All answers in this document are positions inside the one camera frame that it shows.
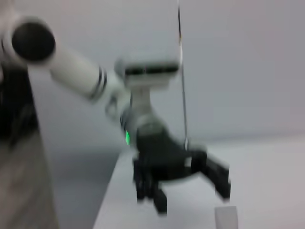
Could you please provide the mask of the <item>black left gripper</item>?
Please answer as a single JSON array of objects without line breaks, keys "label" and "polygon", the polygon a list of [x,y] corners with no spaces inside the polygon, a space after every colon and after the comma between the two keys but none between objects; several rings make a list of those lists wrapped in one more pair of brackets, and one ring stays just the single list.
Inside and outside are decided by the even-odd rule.
[{"label": "black left gripper", "polygon": [[[203,174],[222,200],[230,199],[229,168],[211,159],[204,150],[188,152],[164,127],[140,128],[136,133],[136,150],[133,182],[137,201],[152,201],[158,214],[167,214],[167,196],[158,181],[184,179],[195,173]],[[189,158],[191,167],[185,164]]]}]

